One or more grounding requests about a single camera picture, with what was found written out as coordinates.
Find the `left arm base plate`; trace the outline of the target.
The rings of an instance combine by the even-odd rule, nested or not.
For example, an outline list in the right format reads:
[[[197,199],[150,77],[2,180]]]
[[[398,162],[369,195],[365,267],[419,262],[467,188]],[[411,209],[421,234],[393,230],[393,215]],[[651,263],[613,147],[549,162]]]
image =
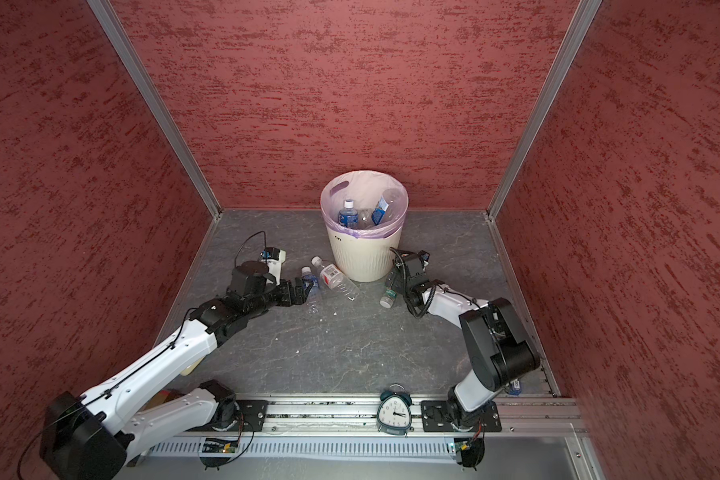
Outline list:
[[[209,422],[210,428],[218,432],[260,432],[268,406],[266,400],[226,399],[219,404]]]

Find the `green label clear bottle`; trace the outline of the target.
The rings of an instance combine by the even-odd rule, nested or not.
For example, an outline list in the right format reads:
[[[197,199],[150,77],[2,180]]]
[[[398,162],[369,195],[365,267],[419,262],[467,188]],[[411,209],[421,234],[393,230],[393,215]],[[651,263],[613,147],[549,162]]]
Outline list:
[[[394,306],[396,297],[397,293],[394,290],[387,288],[382,294],[379,303],[382,307],[391,309]]]

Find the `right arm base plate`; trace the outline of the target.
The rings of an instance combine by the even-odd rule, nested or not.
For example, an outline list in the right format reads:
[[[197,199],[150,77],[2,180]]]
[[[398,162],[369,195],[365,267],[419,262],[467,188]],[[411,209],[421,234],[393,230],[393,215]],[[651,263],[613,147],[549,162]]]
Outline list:
[[[462,410],[456,400],[422,401],[420,408],[425,432],[498,433],[502,431],[498,408],[493,401],[472,412]]]

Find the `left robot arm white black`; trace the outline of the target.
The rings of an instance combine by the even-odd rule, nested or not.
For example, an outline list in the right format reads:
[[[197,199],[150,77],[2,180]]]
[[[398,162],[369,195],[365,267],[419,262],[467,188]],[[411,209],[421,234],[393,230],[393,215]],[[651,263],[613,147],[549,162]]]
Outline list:
[[[224,296],[188,311],[162,343],[79,396],[47,407],[39,454],[60,479],[112,479],[134,457],[184,431],[210,425],[236,432],[244,416],[235,393],[215,380],[153,408],[146,405],[183,371],[274,307],[304,304],[316,283],[283,280],[278,260],[236,266]]]

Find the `white red label bottle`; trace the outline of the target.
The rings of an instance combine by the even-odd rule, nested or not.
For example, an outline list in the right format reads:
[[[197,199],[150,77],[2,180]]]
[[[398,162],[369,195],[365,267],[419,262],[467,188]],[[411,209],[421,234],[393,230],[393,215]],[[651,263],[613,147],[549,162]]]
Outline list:
[[[335,264],[319,256],[311,259],[311,264],[319,271],[320,279],[332,291],[341,293],[349,301],[355,301],[360,295],[357,285]]]

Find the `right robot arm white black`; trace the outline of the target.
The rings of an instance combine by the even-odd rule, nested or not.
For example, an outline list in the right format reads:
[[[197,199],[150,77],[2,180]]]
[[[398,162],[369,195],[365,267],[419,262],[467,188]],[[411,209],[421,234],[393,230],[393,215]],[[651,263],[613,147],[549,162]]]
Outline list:
[[[443,403],[444,420],[469,431],[513,381],[541,367],[535,342],[506,298],[477,299],[427,276],[429,253],[392,248],[387,286],[416,318],[440,317],[458,327],[467,348],[470,370],[451,387]]]

